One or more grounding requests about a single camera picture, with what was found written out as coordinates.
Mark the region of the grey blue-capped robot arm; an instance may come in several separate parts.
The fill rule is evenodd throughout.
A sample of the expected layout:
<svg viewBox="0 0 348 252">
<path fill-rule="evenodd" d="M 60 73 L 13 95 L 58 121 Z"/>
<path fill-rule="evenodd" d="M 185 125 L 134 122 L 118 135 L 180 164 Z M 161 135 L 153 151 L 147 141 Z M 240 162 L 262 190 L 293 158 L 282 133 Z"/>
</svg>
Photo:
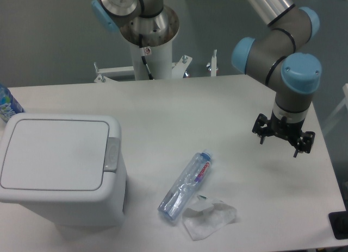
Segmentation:
<svg viewBox="0 0 348 252">
<path fill-rule="evenodd" d="M 270 117 L 260 114 L 252 131 L 261 140 L 275 136 L 289 142 L 296 153 L 309 153 L 315 133 L 303 131 L 313 95 L 320 85 L 322 67 L 299 49 L 320 27 L 319 17 L 292 0 L 248 0 L 270 28 L 261 40 L 241 39 L 231 62 L 241 73 L 275 91 Z M 100 24 L 120 32 L 132 52 L 137 80 L 182 78 L 184 62 L 172 62 L 172 40 L 178 33 L 176 13 L 164 0 L 93 0 L 91 8 Z"/>
</svg>

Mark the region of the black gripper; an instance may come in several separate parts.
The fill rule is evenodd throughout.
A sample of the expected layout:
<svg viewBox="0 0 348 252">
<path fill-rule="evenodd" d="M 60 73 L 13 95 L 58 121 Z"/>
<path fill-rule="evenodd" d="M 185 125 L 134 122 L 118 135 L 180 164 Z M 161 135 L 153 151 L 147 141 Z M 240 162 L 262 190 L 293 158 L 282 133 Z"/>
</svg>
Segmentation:
<svg viewBox="0 0 348 252">
<path fill-rule="evenodd" d="M 260 144 L 263 144 L 266 137 L 275 136 L 288 141 L 294 148 L 293 157 L 298 153 L 309 154 L 314 140 L 315 132 L 302 131 L 305 120 L 305 113 L 289 113 L 272 111 L 271 119 L 264 114 L 259 114 L 252 132 L 260 138 Z"/>
</svg>

